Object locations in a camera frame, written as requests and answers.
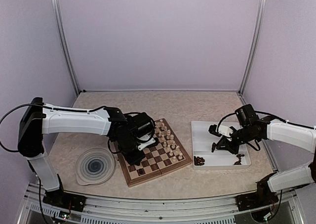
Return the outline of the dark chess pieces pile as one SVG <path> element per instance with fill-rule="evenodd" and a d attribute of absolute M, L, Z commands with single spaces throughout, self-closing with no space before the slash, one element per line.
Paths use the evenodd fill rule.
<path fill-rule="evenodd" d="M 238 160 L 234 163 L 234 165 L 241 165 L 241 159 L 244 157 L 244 154 L 238 154 Z M 194 165 L 195 166 L 203 166 L 205 164 L 205 159 L 203 157 L 194 156 Z"/>

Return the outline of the right aluminium frame post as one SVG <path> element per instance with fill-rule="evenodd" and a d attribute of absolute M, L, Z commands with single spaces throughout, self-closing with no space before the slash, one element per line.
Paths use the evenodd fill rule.
<path fill-rule="evenodd" d="M 253 32 L 253 36 L 252 36 L 252 40 L 250 44 L 248 58 L 246 61 L 246 68 L 245 68 L 245 71 L 241 80 L 241 84 L 238 90 L 238 94 L 240 95 L 240 97 L 243 97 L 246 90 L 247 83 L 250 79 L 250 74 L 251 74 L 251 70 L 254 64 L 254 59 L 255 59 L 255 55 L 256 55 L 256 51 L 257 51 L 257 47 L 259 43 L 259 38 L 260 38 L 260 33 L 262 29 L 266 3 L 267 3 L 267 0 L 259 0 L 259 3 L 258 3 L 254 32 Z"/>

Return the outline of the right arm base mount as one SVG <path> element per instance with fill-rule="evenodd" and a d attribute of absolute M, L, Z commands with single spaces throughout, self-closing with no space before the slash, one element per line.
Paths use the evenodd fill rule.
<path fill-rule="evenodd" d="M 241 194 L 236 197 L 238 210 L 248 211 L 257 208 L 260 210 L 251 212 L 251 216 L 257 223 L 267 223 L 278 213 L 281 205 L 282 191 L 280 197 L 272 192 L 266 180 L 257 182 L 255 192 Z"/>

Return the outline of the white chess pieces row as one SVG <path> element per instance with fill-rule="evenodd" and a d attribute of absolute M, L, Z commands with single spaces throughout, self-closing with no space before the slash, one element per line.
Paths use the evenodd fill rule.
<path fill-rule="evenodd" d="M 184 152 L 181 151 L 180 143 L 176 141 L 176 136 L 171 131 L 166 120 L 157 120 L 155 125 L 154 137 L 159 140 L 159 143 L 153 147 L 152 155 L 156 163 L 163 167 L 168 167 L 184 161 Z"/>

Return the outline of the left aluminium frame post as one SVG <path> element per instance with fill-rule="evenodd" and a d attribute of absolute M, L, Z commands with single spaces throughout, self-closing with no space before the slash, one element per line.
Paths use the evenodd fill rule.
<path fill-rule="evenodd" d="M 54 18 L 57 25 L 59 41 L 62 48 L 64 59 L 65 59 L 65 63 L 66 63 L 66 69 L 68 71 L 75 95 L 76 97 L 78 97 L 80 94 L 80 88 L 79 88 L 79 83 L 78 83 L 76 73 L 72 64 L 69 47 L 67 44 L 66 34 L 63 27 L 60 3 L 59 3 L 59 0 L 51 0 L 51 3 L 52 3 L 53 12 L 54 12 Z"/>

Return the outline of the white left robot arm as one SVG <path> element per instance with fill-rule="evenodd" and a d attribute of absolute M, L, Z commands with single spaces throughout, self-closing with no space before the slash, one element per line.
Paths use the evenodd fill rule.
<path fill-rule="evenodd" d="M 60 107 L 44 103 L 35 97 L 27 104 L 19 125 L 18 152 L 24 156 L 38 175 L 50 199 L 63 207 L 69 195 L 62 190 L 62 182 L 53 170 L 43 144 L 45 134 L 82 133 L 106 136 L 117 143 L 130 165 L 145 157 L 144 149 L 156 146 L 155 122 L 145 112 L 122 113 L 115 107 L 101 106 L 94 109 Z"/>

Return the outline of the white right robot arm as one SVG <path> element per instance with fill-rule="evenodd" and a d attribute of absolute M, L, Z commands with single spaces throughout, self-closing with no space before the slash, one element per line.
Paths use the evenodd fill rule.
<path fill-rule="evenodd" d="M 222 118 L 218 124 L 210 125 L 210 134 L 220 138 L 212 145 L 212 151 L 226 150 L 237 155 L 239 147 L 254 141 L 252 148 L 260 150 L 258 142 L 271 140 L 283 142 L 304 149 L 311 154 L 316 153 L 316 130 L 309 126 L 298 125 L 288 120 L 267 112 L 256 111 L 251 104 L 244 105 L 233 112 L 238 119 L 240 129 L 222 124 Z M 263 186 L 253 194 L 252 201 L 257 206 L 263 206 L 268 202 L 272 193 L 288 188 L 294 188 L 315 183 L 316 161 L 311 160 L 307 164 L 296 168 L 275 173 L 258 182 Z"/>

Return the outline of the aluminium frame post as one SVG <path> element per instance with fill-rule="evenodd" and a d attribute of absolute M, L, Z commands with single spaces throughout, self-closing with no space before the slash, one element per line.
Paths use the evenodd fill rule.
<path fill-rule="evenodd" d="M 247 83 L 250 79 L 250 74 L 251 74 L 251 70 L 254 64 L 254 59 L 255 59 L 255 55 L 256 55 L 256 51 L 257 51 L 257 47 L 259 43 L 259 38 L 260 38 L 260 33 L 262 29 L 266 3 L 267 3 L 267 0 L 259 0 L 259 3 L 258 3 L 254 32 L 253 32 L 253 36 L 252 36 L 252 40 L 250 44 L 248 58 L 246 61 L 246 68 L 245 68 L 245 71 L 241 80 L 241 84 L 238 90 L 238 94 L 240 95 L 240 97 L 243 97 L 246 90 Z"/>
<path fill-rule="evenodd" d="M 53 12 L 54 12 L 54 18 L 57 25 L 59 41 L 62 48 L 64 59 L 65 59 L 65 63 L 66 63 L 66 69 L 68 71 L 75 95 L 76 97 L 78 97 L 80 94 L 80 88 L 79 88 L 79 83 L 78 83 L 76 73 L 72 64 L 69 47 L 67 44 L 66 34 L 63 27 L 60 3 L 59 3 L 59 0 L 51 0 L 51 3 L 52 3 Z"/>

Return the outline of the wooden chess board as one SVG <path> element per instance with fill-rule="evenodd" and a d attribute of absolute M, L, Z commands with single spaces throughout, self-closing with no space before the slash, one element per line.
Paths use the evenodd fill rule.
<path fill-rule="evenodd" d="M 128 164 L 123 155 L 118 154 L 118 161 L 128 187 L 152 181 L 192 163 L 190 155 L 165 118 L 156 120 L 154 138 L 158 139 L 158 144 L 143 149 L 145 158 L 138 166 Z"/>

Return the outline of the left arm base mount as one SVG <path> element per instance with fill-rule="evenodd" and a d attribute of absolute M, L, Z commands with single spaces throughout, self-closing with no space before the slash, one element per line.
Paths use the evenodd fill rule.
<path fill-rule="evenodd" d="M 43 202 L 55 207 L 67 209 L 69 211 L 83 212 L 86 197 L 83 195 L 68 193 L 64 191 L 59 175 L 59 188 L 55 191 L 46 191 Z"/>

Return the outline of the front aluminium rail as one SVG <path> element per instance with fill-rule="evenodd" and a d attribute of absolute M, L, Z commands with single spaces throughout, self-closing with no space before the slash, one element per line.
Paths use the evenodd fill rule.
<path fill-rule="evenodd" d="M 39 201 L 38 184 L 29 184 L 18 209 L 15 224 L 237 224 L 253 223 L 253 216 L 273 205 L 252 210 L 239 210 L 236 196 L 224 195 L 192 199 L 133 199 L 85 195 L 81 212 Z"/>

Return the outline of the collapsible silicone bowl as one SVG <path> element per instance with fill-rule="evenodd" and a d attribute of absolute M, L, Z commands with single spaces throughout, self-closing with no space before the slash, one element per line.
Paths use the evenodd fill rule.
<path fill-rule="evenodd" d="M 103 148 L 82 153 L 75 164 L 77 183 L 81 186 L 99 185 L 109 180 L 115 171 L 115 159 Z"/>

